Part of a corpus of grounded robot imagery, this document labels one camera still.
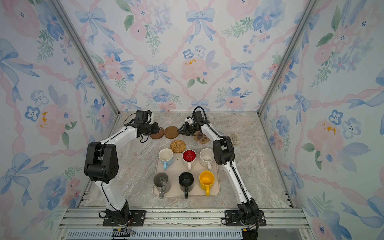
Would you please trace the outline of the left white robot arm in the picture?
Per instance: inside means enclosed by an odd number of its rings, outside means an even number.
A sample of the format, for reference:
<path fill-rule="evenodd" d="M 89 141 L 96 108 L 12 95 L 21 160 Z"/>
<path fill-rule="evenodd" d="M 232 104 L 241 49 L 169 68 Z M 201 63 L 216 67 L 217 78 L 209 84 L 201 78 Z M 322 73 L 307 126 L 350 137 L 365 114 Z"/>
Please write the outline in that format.
<path fill-rule="evenodd" d="M 118 226 L 130 223 L 132 214 L 128 201 L 114 178 L 119 172 L 118 151 L 136 138 L 157 134 L 158 123 L 153 121 L 151 111 L 137 110 L 135 117 L 111 137 L 100 142 L 91 142 L 87 147 L 84 173 L 95 182 L 107 201 L 104 219 Z"/>

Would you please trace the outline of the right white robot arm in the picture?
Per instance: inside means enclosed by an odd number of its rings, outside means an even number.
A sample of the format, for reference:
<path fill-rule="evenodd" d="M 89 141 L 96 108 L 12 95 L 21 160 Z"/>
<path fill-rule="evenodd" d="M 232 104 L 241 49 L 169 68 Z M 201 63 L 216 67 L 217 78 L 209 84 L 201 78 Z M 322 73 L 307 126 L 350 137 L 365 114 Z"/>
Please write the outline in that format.
<path fill-rule="evenodd" d="M 214 159 L 224 168 L 231 181 L 237 198 L 240 221 L 244 226 L 257 226 L 260 216 L 259 206 L 246 188 L 235 162 L 235 149 L 229 136 L 217 131 L 207 118 L 203 107 L 197 106 L 191 116 L 178 129 L 181 135 L 193 136 L 196 132 L 206 135 L 213 144 Z"/>

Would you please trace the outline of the cork paw print coaster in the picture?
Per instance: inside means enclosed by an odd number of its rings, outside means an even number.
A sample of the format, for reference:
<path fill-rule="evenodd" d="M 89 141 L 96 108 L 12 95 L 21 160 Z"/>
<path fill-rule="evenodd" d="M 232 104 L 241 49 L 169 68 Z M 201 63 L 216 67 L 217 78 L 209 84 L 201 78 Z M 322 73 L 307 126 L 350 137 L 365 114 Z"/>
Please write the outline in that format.
<path fill-rule="evenodd" d="M 210 142 L 211 140 L 205 135 L 203 134 L 202 132 L 198 131 L 194 134 L 194 140 L 196 142 L 199 142 L 201 144 L 206 144 L 208 142 Z"/>

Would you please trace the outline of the dark wooden coaster white marks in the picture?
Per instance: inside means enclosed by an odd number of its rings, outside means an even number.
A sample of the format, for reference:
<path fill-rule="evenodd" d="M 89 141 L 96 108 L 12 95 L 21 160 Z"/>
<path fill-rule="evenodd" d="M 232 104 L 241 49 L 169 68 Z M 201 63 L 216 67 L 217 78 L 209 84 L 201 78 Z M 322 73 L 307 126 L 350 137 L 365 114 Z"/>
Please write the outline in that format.
<path fill-rule="evenodd" d="M 165 130 L 162 127 L 159 127 L 159 132 L 156 134 L 150 135 L 150 137 L 154 140 L 158 140 L 164 136 Z"/>

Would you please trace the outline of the multicolour woven round coaster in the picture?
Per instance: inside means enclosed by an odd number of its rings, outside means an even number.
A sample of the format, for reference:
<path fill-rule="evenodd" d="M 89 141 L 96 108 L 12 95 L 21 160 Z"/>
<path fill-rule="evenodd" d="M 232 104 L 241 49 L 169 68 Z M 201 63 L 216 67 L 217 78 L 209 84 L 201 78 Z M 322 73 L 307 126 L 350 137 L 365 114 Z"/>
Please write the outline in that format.
<path fill-rule="evenodd" d="M 233 145 L 238 145 L 241 142 L 239 135 L 236 133 L 230 133 L 229 137 L 231 138 Z"/>

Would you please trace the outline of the plain brown wooden coaster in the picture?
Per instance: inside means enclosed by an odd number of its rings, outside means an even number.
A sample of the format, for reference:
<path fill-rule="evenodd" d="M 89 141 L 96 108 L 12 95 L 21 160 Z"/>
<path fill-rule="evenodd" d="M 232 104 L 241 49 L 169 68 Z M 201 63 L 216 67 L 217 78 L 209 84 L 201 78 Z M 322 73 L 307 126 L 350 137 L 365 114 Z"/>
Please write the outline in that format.
<path fill-rule="evenodd" d="M 175 127 L 175 126 L 167 127 L 167 128 L 165 129 L 165 133 L 164 133 L 164 135 L 165 135 L 165 137 L 168 138 L 168 139 L 175 139 L 175 138 L 177 138 L 178 135 L 179 135 L 178 130 L 179 130 L 179 129 L 178 129 L 177 127 Z"/>

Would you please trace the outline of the rattan woven round coaster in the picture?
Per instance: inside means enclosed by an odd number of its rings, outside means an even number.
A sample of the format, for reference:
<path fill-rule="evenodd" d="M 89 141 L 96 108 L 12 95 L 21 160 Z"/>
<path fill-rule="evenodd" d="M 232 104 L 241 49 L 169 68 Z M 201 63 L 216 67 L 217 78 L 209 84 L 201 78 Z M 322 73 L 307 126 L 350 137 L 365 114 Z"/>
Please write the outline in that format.
<path fill-rule="evenodd" d="M 182 140 L 175 140 L 171 142 L 170 149 L 173 153 L 183 153 L 187 149 L 187 145 Z"/>

